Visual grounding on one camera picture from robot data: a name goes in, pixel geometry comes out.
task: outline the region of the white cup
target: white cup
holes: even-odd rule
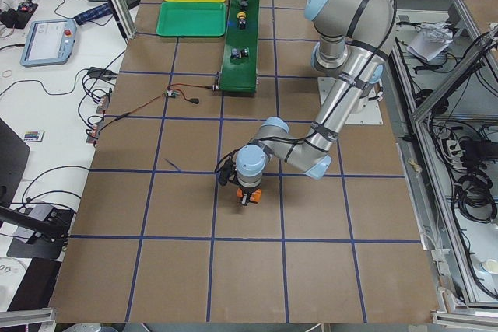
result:
[[[498,260],[484,260],[479,266],[489,274],[498,274]]]

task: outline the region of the green tray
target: green tray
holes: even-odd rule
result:
[[[156,32],[161,37],[221,37],[225,27],[225,3],[164,2]]]

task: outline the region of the green conveyor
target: green conveyor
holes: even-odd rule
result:
[[[255,93],[258,67],[259,0],[248,0],[246,28],[239,29],[237,13],[240,0],[230,0],[226,26],[225,51],[219,77],[219,89],[239,93]],[[248,48],[249,55],[232,58],[233,49]]]

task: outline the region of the robotic arm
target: robotic arm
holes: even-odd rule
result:
[[[331,163],[328,150],[370,79],[391,52],[395,10],[388,0],[309,0],[304,15],[320,34],[312,65],[336,82],[304,138],[295,138],[277,117],[267,119],[247,145],[223,158],[219,183],[239,186],[242,204],[258,202],[266,165],[275,156],[320,179]],[[345,39],[352,41],[346,45]]]

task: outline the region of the white desk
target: white desk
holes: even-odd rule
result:
[[[54,10],[62,0],[33,0],[38,3],[30,23],[34,20],[60,19]],[[58,12],[67,17],[95,7],[101,3],[88,2],[87,0],[65,0]],[[131,10],[135,18],[138,7]],[[104,23],[109,16],[98,19]],[[23,30],[16,30],[13,35],[0,39],[0,47],[9,44],[20,44],[26,41],[30,23]],[[114,20],[106,26],[87,23],[78,26],[76,42],[72,56],[64,65],[52,65],[25,68],[19,64],[23,49],[21,47],[9,48],[0,51],[0,92],[15,81],[22,79],[38,79],[43,82],[51,93],[65,93],[71,90],[76,73],[84,68],[95,66],[104,68],[126,48],[126,43],[121,37]],[[110,66],[114,72],[119,71],[122,56]],[[25,131],[44,130],[42,142],[29,143],[30,157],[26,171],[23,175],[14,201],[21,201],[21,196],[26,187],[36,176],[47,169],[64,165],[79,165],[89,167],[92,162],[94,147],[86,143],[86,126],[78,116],[77,106],[84,92],[80,78],[76,83],[73,93],[64,96],[47,95],[39,83],[21,82],[4,95],[0,96],[0,117],[20,136]],[[105,84],[99,87],[109,88]],[[96,104],[87,98],[82,105],[84,118],[94,114]],[[30,188],[30,196],[48,190],[69,190],[81,194],[86,182],[87,172],[82,169],[60,169],[43,176]],[[79,200],[67,194],[52,194],[44,198],[59,204],[66,204],[78,208]],[[16,226],[4,224],[0,232],[12,235]],[[0,236],[0,257],[5,256],[11,238]],[[30,260],[21,260],[26,266]],[[12,281],[6,297],[0,298],[0,312],[6,311],[18,287],[18,281]]]

